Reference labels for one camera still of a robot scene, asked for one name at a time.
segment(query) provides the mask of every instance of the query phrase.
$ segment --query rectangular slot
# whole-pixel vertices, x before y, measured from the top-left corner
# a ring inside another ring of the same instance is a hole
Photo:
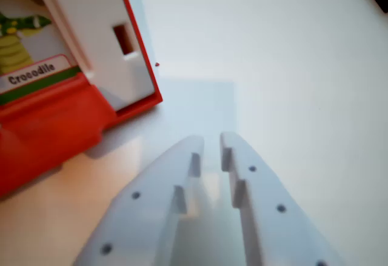
[[[127,33],[127,29],[125,28],[125,24],[116,25],[113,27],[113,31],[115,32],[117,41],[121,47],[121,51],[123,55],[128,55],[134,52],[133,46],[131,44],[131,40]]]

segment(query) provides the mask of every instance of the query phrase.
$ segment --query black dot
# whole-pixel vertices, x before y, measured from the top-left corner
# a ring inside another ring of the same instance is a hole
[[[140,192],[135,191],[134,193],[132,193],[132,198],[133,199],[138,199],[139,197],[140,197]]]
[[[101,247],[101,254],[102,255],[108,255],[110,252],[112,252],[112,244],[111,243],[106,243]]]
[[[280,212],[280,213],[284,213],[284,212],[286,212],[286,207],[283,205],[283,204],[279,204],[277,207],[276,207],[276,209],[278,210],[278,212]]]
[[[316,266],[327,266],[327,264],[326,264],[325,261],[319,260],[319,261],[316,263]]]

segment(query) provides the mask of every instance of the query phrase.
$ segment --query white surface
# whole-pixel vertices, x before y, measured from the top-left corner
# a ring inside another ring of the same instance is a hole
[[[44,0],[82,71],[115,109],[155,89],[123,0]],[[124,24],[134,49],[123,55],[113,27]]]
[[[247,266],[344,265],[260,155],[238,134],[220,136],[222,170],[229,172],[240,212]]]
[[[0,264],[69,265],[158,154],[205,137],[173,265],[244,265],[219,133],[238,132],[347,265],[388,260],[388,19],[373,0],[144,0],[164,102],[0,204]]]
[[[170,265],[189,177],[200,177],[203,151],[203,138],[189,136],[158,156],[112,200],[74,265]],[[109,253],[101,253],[104,245]]]

